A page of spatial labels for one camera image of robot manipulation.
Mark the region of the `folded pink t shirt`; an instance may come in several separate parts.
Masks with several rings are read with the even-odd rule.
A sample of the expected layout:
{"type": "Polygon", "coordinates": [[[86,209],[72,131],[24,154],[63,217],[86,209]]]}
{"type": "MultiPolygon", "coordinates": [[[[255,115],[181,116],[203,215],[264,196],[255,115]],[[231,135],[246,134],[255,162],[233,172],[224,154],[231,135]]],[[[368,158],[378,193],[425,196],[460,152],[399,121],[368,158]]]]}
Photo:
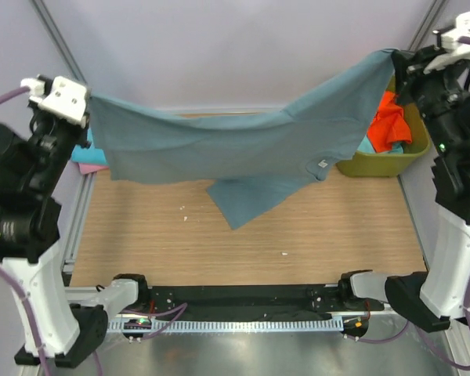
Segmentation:
{"type": "Polygon", "coordinates": [[[78,163],[78,168],[82,175],[89,175],[99,171],[107,170],[109,167],[106,165],[78,163]]]}

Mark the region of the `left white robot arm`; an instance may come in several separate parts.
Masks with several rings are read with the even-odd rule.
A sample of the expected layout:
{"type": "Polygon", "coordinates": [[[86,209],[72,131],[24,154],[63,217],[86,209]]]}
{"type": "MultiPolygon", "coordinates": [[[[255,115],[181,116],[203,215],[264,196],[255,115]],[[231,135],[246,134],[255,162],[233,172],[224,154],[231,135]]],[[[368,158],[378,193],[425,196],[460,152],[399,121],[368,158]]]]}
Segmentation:
{"type": "Polygon", "coordinates": [[[0,123],[0,277],[12,289],[25,343],[14,360],[24,366],[76,368],[95,354],[107,325],[123,310],[150,304],[146,278],[119,274],[83,302],[67,299],[62,278],[58,218],[53,198],[76,145],[86,131],[34,108],[31,137],[0,123]]]}

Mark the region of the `light teal t shirt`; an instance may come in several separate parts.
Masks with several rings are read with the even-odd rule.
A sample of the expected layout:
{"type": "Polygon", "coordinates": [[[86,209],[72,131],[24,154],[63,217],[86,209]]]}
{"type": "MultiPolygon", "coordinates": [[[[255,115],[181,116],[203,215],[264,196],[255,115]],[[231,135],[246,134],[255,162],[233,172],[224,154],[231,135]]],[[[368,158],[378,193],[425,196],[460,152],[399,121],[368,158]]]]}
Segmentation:
{"type": "MultiPolygon", "coordinates": [[[[377,154],[378,153],[374,149],[367,135],[365,135],[364,138],[362,139],[360,145],[357,148],[357,151],[360,153],[365,153],[365,154],[377,154]]],[[[382,151],[381,154],[403,154],[403,144],[393,143],[388,150],[382,151]]]]}

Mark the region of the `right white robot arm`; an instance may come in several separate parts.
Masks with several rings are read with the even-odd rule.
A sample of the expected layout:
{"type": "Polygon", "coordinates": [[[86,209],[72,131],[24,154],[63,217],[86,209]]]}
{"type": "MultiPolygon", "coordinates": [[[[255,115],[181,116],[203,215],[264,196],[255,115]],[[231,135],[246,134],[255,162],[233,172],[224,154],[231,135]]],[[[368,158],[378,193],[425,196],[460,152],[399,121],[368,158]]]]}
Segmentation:
{"type": "Polygon", "coordinates": [[[470,15],[436,31],[436,43],[394,52],[396,99],[414,104],[436,148],[432,181],[439,237],[425,272],[394,276],[360,270],[342,275],[337,299],[347,310],[365,300],[388,303],[422,330],[470,326],[470,15]]]}

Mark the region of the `olive green plastic bin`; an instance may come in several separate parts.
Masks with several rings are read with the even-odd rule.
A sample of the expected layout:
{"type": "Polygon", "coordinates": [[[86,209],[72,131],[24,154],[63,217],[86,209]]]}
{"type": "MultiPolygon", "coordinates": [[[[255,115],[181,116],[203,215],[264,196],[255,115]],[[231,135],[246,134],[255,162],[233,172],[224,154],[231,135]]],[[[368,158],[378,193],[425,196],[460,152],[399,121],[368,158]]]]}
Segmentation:
{"type": "MultiPolygon", "coordinates": [[[[389,82],[386,91],[395,94],[394,79],[389,82]]],[[[365,154],[356,151],[352,159],[337,163],[338,170],[343,175],[349,177],[395,177],[428,152],[430,138],[416,106],[409,104],[401,107],[412,135],[412,143],[403,146],[403,154],[365,154]]]]}

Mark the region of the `orange t shirt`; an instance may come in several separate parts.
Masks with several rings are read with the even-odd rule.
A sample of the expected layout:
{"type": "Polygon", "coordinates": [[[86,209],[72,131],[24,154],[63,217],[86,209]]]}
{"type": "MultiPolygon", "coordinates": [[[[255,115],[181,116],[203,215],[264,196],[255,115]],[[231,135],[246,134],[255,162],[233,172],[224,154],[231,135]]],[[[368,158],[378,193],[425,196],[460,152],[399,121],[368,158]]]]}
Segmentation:
{"type": "Polygon", "coordinates": [[[402,143],[403,146],[412,143],[404,110],[396,104],[393,92],[385,91],[366,135],[378,154],[388,150],[393,143],[402,143]]]}

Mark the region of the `aluminium left frame rail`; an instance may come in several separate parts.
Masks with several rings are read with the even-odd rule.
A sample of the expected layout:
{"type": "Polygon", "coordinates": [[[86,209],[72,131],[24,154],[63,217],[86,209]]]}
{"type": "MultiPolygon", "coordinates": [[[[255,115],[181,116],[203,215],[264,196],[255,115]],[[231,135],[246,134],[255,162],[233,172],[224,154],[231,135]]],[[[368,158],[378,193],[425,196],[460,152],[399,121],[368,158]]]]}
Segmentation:
{"type": "Polygon", "coordinates": [[[78,249],[81,243],[81,236],[85,226],[85,220],[89,212],[93,187],[96,181],[96,172],[83,175],[81,185],[75,196],[74,214],[71,218],[67,239],[63,246],[63,257],[61,262],[61,276],[63,285],[70,286],[74,272],[74,264],[78,257],[78,249]]]}

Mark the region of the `aluminium front frame rail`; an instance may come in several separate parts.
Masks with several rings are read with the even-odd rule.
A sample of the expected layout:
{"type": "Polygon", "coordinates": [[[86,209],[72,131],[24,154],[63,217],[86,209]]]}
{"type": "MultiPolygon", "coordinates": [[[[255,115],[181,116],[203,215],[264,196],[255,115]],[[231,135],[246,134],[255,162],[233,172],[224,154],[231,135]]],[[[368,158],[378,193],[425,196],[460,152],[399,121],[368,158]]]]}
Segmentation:
{"type": "MultiPolygon", "coordinates": [[[[150,299],[150,292],[145,293],[140,287],[138,289],[138,302],[131,304],[131,309],[144,313],[165,313],[158,312],[154,308],[154,302],[150,299]]],[[[371,313],[386,313],[390,309],[390,306],[385,302],[380,302],[372,298],[360,298],[365,302],[366,308],[371,313]]],[[[290,321],[312,321],[312,320],[324,320],[327,315],[333,315],[335,313],[359,313],[364,314],[364,310],[353,310],[353,311],[329,311],[329,312],[318,312],[315,309],[299,309],[299,308],[283,308],[283,307],[262,307],[262,308],[228,308],[228,309],[193,309],[188,310],[186,307],[185,312],[181,315],[180,319],[183,321],[199,321],[199,322],[259,322],[259,321],[276,321],[276,322],[290,322],[290,321]]]]}

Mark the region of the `folded turquoise t shirt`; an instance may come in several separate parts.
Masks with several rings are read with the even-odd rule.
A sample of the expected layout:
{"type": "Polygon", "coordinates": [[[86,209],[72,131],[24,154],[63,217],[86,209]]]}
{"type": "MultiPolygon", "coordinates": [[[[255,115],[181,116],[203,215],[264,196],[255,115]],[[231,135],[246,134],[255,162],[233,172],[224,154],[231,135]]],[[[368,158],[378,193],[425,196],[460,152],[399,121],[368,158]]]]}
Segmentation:
{"type": "Polygon", "coordinates": [[[91,129],[88,130],[87,140],[90,142],[89,148],[82,148],[77,145],[72,152],[71,160],[88,165],[108,166],[104,152],[95,147],[91,129]]]}

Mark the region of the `aluminium frame rail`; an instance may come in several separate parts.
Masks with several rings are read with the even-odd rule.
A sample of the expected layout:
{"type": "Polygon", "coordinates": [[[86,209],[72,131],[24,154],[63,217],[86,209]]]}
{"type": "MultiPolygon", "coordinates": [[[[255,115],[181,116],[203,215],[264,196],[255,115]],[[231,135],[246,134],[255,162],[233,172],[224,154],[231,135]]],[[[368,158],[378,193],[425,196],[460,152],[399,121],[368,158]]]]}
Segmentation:
{"type": "MultiPolygon", "coordinates": [[[[154,308],[154,302],[150,299],[150,292],[145,293],[140,287],[138,289],[138,302],[131,304],[131,309],[144,313],[165,313],[158,312],[154,308]]],[[[366,308],[371,313],[386,313],[390,309],[390,306],[385,302],[380,302],[372,298],[360,298],[365,302],[366,308]]],[[[276,322],[290,322],[290,321],[312,321],[312,320],[324,320],[327,315],[333,315],[335,313],[359,313],[364,314],[364,310],[353,310],[353,311],[329,311],[329,312],[318,312],[315,309],[299,309],[299,308],[283,308],[283,307],[262,307],[262,308],[228,308],[228,309],[193,309],[188,310],[186,307],[185,312],[181,315],[180,319],[183,321],[199,321],[199,322],[259,322],[259,321],[276,321],[276,322]]]]}
{"type": "Polygon", "coordinates": [[[83,175],[81,185],[75,196],[74,214],[71,218],[67,239],[63,246],[63,257],[61,262],[61,276],[63,285],[70,286],[74,272],[74,264],[78,257],[78,249],[81,243],[81,236],[85,226],[85,220],[89,212],[93,187],[96,181],[96,172],[83,175]]]}

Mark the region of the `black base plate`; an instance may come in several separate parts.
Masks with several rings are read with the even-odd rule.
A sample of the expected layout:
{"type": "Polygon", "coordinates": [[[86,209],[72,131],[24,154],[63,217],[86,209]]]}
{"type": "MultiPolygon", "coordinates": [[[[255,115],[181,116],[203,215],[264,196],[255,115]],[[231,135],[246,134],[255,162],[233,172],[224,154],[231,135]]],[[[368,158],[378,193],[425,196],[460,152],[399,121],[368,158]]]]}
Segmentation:
{"type": "Polygon", "coordinates": [[[158,312],[183,303],[188,310],[295,307],[329,312],[366,308],[363,299],[348,298],[335,284],[154,286],[149,292],[158,312]]]}

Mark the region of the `grey blue t shirt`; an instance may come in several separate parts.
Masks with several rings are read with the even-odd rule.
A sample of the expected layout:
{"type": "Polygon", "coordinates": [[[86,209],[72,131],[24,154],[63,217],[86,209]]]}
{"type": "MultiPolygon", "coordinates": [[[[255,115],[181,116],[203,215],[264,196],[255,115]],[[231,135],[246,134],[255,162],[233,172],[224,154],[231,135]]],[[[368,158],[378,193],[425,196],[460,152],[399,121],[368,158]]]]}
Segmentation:
{"type": "Polygon", "coordinates": [[[208,194],[238,229],[348,160],[393,75],[378,50],[280,110],[187,118],[102,94],[90,99],[92,137],[116,180],[211,180],[208,194]]]}

